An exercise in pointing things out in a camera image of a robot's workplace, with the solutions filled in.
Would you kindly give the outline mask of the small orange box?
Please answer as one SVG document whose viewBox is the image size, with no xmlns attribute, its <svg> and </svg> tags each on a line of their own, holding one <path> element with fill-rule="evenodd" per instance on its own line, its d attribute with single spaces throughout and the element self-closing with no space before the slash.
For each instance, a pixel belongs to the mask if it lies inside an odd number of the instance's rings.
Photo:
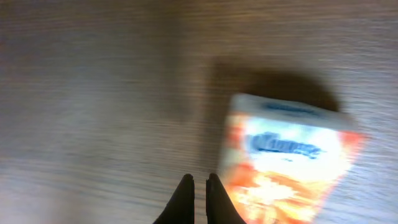
<svg viewBox="0 0 398 224">
<path fill-rule="evenodd" d="M 246 223 L 311 223 L 363 141 L 344 113 L 239 93 L 218 175 Z"/>
</svg>

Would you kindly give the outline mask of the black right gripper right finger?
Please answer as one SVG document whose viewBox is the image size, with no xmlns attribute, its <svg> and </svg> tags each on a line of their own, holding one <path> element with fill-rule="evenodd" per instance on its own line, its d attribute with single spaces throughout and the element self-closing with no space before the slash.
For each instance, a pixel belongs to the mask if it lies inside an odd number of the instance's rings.
<svg viewBox="0 0 398 224">
<path fill-rule="evenodd" d="M 208 224 L 246 224 L 214 173 L 206 180 L 206 216 Z"/>
</svg>

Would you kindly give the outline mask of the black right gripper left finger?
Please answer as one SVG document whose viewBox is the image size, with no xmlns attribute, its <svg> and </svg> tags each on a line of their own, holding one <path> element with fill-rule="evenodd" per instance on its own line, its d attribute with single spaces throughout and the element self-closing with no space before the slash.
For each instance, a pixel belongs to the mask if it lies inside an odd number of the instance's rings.
<svg viewBox="0 0 398 224">
<path fill-rule="evenodd" d="M 194 222 L 195 183 L 191 174 L 185 174 L 154 224 L 194 224 Z"/>
</svg>

